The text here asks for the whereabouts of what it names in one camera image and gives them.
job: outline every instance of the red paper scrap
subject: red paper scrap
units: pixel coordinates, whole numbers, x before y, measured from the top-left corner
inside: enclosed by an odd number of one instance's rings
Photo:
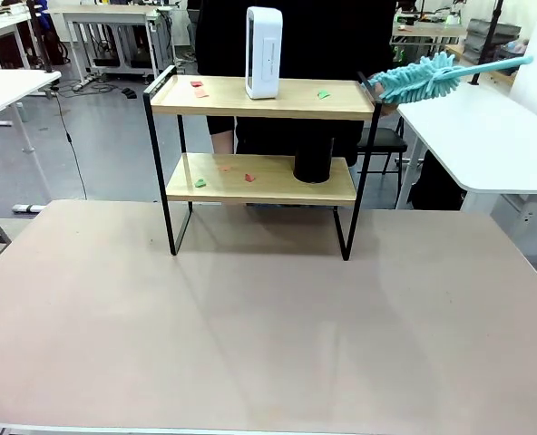
[[[204,88],[196,88],[194,90],[194,95],[196,95],[196,98],[204,98],[209,96],[208,93],[204,91]]]

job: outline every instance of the chair seat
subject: chair seat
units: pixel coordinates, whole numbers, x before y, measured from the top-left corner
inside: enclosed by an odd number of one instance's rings
[[[363,130],[361,141],[357,144],[357,152],[365,152],[369,129]],[[399,134],[391,129],[377,129],[376,141],[374,142],[373,152],[406,152],[407,144]]]

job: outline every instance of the two-tier shelf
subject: two-tier shelf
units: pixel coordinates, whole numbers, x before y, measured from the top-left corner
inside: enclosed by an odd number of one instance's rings
[[[163,214],[168,230],[170,251],[178,254],[186,226],[190,222],[192,202],[297,204],[332,208],[341,254],[351,255],[371,149],[376,137],[382,102],[363,74],[355,81],[324,81],[281,79],[278,97],[272,100],[251,100],[244,89],[242,77],[209,77],[177,75],[172,66],[157,77],[143,93],[143,102],[150,128],[151,146],[160,186]],[[207,93],[197,98],[190,82],[202,82]],[[318,93],[330,94],[319,99]],[[158,136],[153,114],[178,117],[181,158],[166,184],[161,167]],[[261,155],[217,155],[186,151],[182,115],[245,116],[313,120],[369,121],[371,129],[362,164],[357,191],[343,158],[333,158],[328,181],[309,184],[293,175],[294,157]],[[247,182],[244,174],[254,174]],[[205,188],[196,188],[198,179],[206,180]],[[168,201],[188,201],[188,213],[174,240]],[[353,207],[347,242],[337,212],[338,207]]]

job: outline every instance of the black cylinder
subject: black cylinder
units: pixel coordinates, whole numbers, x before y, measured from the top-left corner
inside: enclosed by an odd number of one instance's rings
[[[295,178],[305,183],[324,183],[331,172],[333,139],[301,140],[295,154]]]

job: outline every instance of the white device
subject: white device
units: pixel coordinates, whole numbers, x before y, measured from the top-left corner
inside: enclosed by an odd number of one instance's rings
[[[247,11],[247,70],[245,86],[252,99],[278,95],[283,14],[252,6]]]

